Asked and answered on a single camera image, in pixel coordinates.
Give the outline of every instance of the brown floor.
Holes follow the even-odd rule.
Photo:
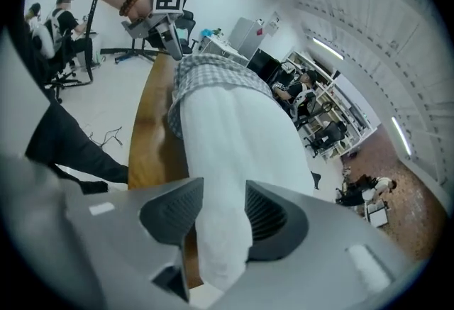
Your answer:
[[[381,197],[388,202],[389,223],[381,229],[414,260],[429,258],[433,252],[447,216],[443,207],[421,180],[402,164],[380,126],[362,145],[358,156],[345,159],[351,167],[350,179],[362,174],[389,177],[397,188]]]

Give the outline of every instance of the black cable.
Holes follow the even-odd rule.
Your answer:
[[[88,138],[90,139],[90,141],[92,141],[93,143],[96,143],[100,148],[101,150],[103,150],[103,147],[105,144],[107,144],[112,138],[114,138],[116,140],[117,143],[120,144],[120,146],[123,146],[123,143],[116,137],[117,133],[121,130],[123,126],[120,126],[119,128],[117,128],[116,130],[111,130],[111,131],[107,131],[106,134],[104,135],[104,141],[103,143],[98,143],[96,142],[95,140],[93,140],[93,132],[90,133],[90,135],[88,136]],[[112,135],[111,137],[107,138],[107,135],[114,132],[115,134]]]

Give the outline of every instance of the plaid fabric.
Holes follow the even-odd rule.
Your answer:
[[[175,70],[174,102],[168,114],[169,127],[177,137],[183,138],[179,103],[184,96],[198,88],[225,83],[252,88],[272,99],[271,89],[252,70],[220,55],[190,55]]]

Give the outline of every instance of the ceiling light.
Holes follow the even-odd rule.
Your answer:
[[[406,138],[404,136],[404,133],[402,132],[402,129],[400,128],[399,126],[399,123],[397,122],[396,118],[395,117],[392,117],[392,123],[396,126],[396,129],[397,129],[397,132],[399,132],[399,135],[400,135],[400,138],[402,140],[402,142],[404,143],[405,145],[405,150],[406,150],[406,153],[409,154],[409,156],[411,155],[411,150],[410,150],[410,145],[409,143],[406,141]]]
[[[336,57],[338,57],[340,60],[343,60],[343,56],[342,56],[341,54],[339,54],[338,52],[336,52],[335,50],[333,50],[333,49],[331,49],[330,47],[328,47],[327,44],[323,44],[320,40],[317,40],[317,39],[315,39],[315,38],[312,38],[312,40],[313,40],[315,43],[317,43],[317,44],[323,46],[323,47],[324,47],[325,49],[327,49],[329,52],[333,53],[333,54],[334,54]]]

